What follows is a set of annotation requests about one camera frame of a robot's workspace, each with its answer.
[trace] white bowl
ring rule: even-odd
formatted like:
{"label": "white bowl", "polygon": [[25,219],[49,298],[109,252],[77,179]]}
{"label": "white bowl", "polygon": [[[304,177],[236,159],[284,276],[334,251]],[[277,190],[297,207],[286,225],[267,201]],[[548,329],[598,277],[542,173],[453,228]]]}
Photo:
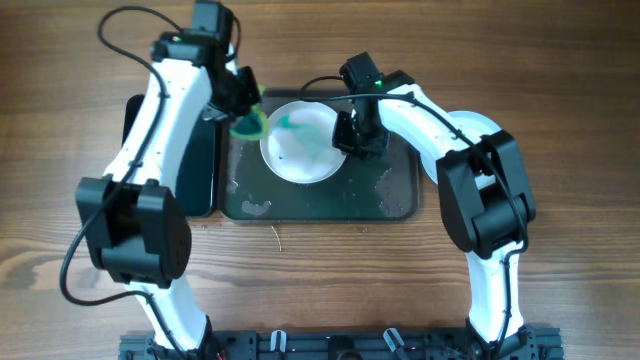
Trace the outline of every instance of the white bowl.
{"label": "white bowl", "polygon": [[[288,121],[281,121],[286,116]],[[346,158],[331,146],[337,116],[327,105],[304,101],[276,110],[269,116],[269,135],[260,140],[267,166],[297,184],[311,184],[333,175]]]}

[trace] green sponge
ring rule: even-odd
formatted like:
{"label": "green sponge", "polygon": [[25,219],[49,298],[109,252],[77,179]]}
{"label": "green sponge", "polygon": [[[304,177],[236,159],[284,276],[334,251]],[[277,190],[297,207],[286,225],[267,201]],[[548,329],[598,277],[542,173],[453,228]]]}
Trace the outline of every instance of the green sponge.
{"label": "green sponge", "polygon": [[[258,86],[261,96],[264,89],[264,85]],[[230,133],[233,137],[248,141],[257,141],[267,136],[269,134],[269,119],[267,114],[262,111],[260,103],[251,107],[251,113],[238,119]]]}

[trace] robotic arm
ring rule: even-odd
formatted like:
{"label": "robotic arm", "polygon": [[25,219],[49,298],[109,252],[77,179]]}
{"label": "robotic arm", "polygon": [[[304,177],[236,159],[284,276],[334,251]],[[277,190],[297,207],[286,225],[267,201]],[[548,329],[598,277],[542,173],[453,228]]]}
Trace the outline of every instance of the robotic arm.
{"label": "robotic arm", "polygon": [[[154,43],[152,66],[168,93],[157,128],[153,131],[152,119],[160,101],[159,83],[152,77],[122,150],[103,178],[83,178],[76,191],[83,225],[99,214],[86,233],[94,266],[107,270],[130,291],[152,294],[153,303],[138,298],[155,332],[136,340],[141,345],[135,346],[146,349],[143,357],[126,350],[126,359],[146,359],[149,354],[159,359],[221,359],[219,334],[196,305],[184,276],[191,233],[172,193],[196,120],[205,116],[231,121],[247,115],[260,101],[251,69],[237,70],[228,54],[234,20],[219,3],[197,2],[191,29],[164,33]],[[468,356],[503,358],[526,346],[526,334],[531,333],[518,309],[514,251],[526,247],[521,224],[533,220],[535,204],[515,140],[478,114],[443,111],[411,77],[401,71],[383,75],[366,53],[349,59],[340,75],[353,96],[353,111],[339,113],[333,146],[360,158],[376,156],[385,151],[389,133],[395,132],[420,152],[427,174],[439,184],[445,228],[469,263]],[[149,131],[153,136],[143,146]],[[462,141],[461,134],[473,146]],[[132,163],[141,149],[142,160]],[[132,166],[133,175],[120,183]],[[116,201],[106,207],[114,191]],[[407,360],[395,350],[404,343],[393,330],[389,334],[397,336],[385,332],[384,338],[401,360]],[[127,341],[123,338],[121,349],[129,349]],[[272,351],[284,355],[286,336],[271,336],[270,341]],[[257,360],[258,354],[251,357]]]}
{"label": "robotic arm", "polygon": [[[439,185],[445,228],[467,256],[472,292],[468,328],[485,352],[500,342],[499,351],[502,341],[524,325],[518,308],[519,255],[507,254],[522,249],[522,236],[526,234],[521,233],[506,196],[516,204],[517,215],[524,224],[535,217],[535,204],[515,140],[479,114],[445,112],[405,73],[380,73],[367,53],[349,59],[340,75],[350,95],[381,96],[352,99],[354,111],[338,115],[334,146],[367,158],[384,151],[388,133],[394,132],[420,152],[427,174]],[[412,101],[385,99],[382,94],[409,95]],[[416,102],[430,111],[416,106]],[[492,169],[499,173],[491,173],[478,151],[471,151],[446,122],[487,154]],[[496,176],[506,183],[506,192],[500,191]],[[510,313],[508,325],[505,313]],[[503,326],[507,329],[501,338]]]}

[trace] wooden table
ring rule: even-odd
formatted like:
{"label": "wooden table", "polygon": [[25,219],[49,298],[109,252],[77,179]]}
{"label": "wooden table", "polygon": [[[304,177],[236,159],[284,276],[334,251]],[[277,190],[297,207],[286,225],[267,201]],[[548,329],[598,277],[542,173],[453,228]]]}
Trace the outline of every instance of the wooden table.
{"label": "wooden table", "polygon": [[[131,0],[189,24],[186,1]],[[124,104],[148,73],[96,39],[109,0],[0,7],[0,357],[112,359],[148,330],[135,299],[66,303],[62,257],[74,190],[119,148]],[[537,201],[521,261],[527,322],[562,329],[567,359],[640,357],[640,6],[608,1],[241,0],[241,61],[268,86],[336,74],[368,51],[445,109],[495,119],[518,140]],[[148,57],[160,21],[122,14],[107,37]],[[462,326],[467,264],[436,187],[397,225],[238,226],[192,221],[188,274],[215,329]],[[81,247],[72,290],[121,290]]]}

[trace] wet tray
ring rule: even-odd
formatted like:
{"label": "wet tray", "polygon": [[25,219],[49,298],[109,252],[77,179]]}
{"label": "wet tray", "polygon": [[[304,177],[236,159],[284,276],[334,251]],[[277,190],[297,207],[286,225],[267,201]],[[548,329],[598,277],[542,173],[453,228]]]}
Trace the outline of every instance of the wet tray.
{"label": "wet tray", "polygon": [[[271,115],[297,101],[297,89],[267,89],[262,108]],[[311,90],[309,96],[344,95],[340,90]],[[350,111],[347,101],[327,102],[336,111]],[[417,152],[392,135],[380,158],[347,157],[326,180],[295,184],[265,164],[259,141],[234,138],[223,131],[218,207],[234,222],[398,222],[419,208]]]}

